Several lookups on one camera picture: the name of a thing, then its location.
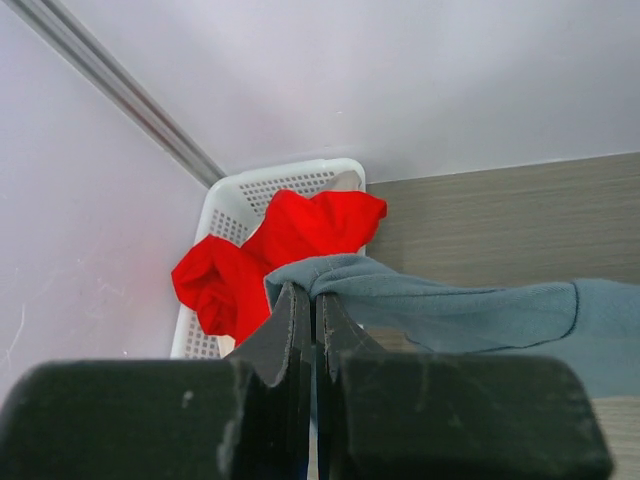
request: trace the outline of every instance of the blue-gray cloth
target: blue-gray cloth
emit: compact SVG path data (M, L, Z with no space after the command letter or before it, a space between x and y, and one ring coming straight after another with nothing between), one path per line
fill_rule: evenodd
M402 330L437 353L549 355L566 362L591 397L640 394L640 287L576 280L518 288L458 288L399 274L367 257L314 257L267 276L314 299L338 293L356 322Z

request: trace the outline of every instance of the gray wood surface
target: gray wood surface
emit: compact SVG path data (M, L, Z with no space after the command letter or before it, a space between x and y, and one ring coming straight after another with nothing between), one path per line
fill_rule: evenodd
M640 283L640 154L371 185L389 216L367 254L460 286L579 277ZM391 330L371 334L411 350ZM594 402L617 462L640 478L640 399Z

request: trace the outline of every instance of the white wall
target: white wall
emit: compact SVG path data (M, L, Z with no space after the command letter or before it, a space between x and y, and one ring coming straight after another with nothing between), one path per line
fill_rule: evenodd
M31 365L169 355L205 189L0 2L0 400Z
M640 150L637 0L62 0L229 173Z

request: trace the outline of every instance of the red fabric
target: red fabric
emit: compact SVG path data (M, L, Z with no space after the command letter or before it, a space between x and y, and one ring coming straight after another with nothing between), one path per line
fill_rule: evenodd
M269 316L268 273L308 257L355 253L386 215L386 202L363 192L307 199L281 190L242 247L209 235L189 250L171 274L176 294L207 335L231 335L238 345Z

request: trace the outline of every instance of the laundry basket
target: laundry basket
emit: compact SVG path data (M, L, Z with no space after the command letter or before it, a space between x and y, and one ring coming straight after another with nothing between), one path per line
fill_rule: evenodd
M349 158L310 160L223 178L205 198L194 243L213 234L240 246L262 222L267 205L278 190L312 195L335 175L348 170L358 173L364 191L364 169ZM229 336L205 335L196 313L180 306L171 358L220 358L233 347L234 340Z

